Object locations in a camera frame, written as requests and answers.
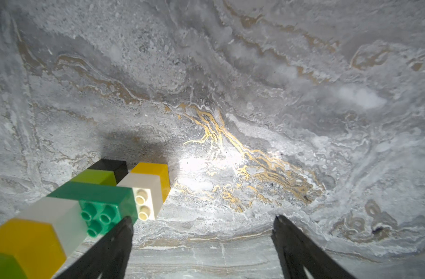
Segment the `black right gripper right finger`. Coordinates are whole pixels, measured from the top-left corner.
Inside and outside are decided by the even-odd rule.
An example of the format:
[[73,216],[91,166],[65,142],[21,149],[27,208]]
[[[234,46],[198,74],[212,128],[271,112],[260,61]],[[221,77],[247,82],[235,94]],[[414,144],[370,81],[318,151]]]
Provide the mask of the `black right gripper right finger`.
[[287,217],[275,217],[272,240],[286,279],[352,279]]

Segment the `dark green long brick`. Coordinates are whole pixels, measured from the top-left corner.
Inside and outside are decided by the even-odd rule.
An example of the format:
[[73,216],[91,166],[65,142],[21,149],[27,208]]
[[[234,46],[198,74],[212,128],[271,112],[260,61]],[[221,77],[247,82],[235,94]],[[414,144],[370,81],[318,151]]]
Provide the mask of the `dark green long brick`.
[[103,236],[124,217],[132,224],[138,220],[138,212],[130,188],[69,181],[48,195],[52,198],[78,201],[81,218],[88,225],[90,237]]

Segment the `white square brick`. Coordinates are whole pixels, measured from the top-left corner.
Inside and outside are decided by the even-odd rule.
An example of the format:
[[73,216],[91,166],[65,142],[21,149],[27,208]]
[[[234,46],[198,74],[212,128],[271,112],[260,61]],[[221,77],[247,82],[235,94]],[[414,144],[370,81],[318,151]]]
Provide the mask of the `white square brick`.
[[87,237],[88,226],[81,217],[79,202],[75,200],[46,196],[21,211],[16,218],[51,224],[67,257]]
[[155,220],[163,205],[161,180],[152,174],[127,174],[118,187],[132,189],[139,220]]

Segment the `yellow square brick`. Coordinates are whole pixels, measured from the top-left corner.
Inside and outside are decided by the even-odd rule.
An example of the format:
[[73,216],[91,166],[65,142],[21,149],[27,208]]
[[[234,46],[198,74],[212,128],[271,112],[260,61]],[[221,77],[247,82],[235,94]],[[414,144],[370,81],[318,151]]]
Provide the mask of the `yellow square brick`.
[[67,257],[49,223],[13,218],[0,226],[0,253],[13,256],[29,279],[50,279]]
[[162,201],[166,201],[171,190],[169,169],[167,164],[140,162],[131,170],[131,172],[136,174],[159,176],[162,191]]

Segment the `lime green square brick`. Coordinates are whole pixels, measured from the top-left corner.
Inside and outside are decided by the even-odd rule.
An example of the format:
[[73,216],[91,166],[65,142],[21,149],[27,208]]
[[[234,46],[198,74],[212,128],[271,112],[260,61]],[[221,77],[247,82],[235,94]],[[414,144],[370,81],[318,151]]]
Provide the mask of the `lime green square brick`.
[[114,172],[107,170],[86,169],[82,173],[72,178],[70,181],[113,187],[117,185]]

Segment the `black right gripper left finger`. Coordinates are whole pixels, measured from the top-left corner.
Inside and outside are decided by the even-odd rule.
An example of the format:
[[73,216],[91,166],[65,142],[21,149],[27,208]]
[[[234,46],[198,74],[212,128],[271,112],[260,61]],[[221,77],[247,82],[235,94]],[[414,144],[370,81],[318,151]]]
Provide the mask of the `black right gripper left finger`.
[[124,217],[58,279],[122,279],[132,250],[133,224]]

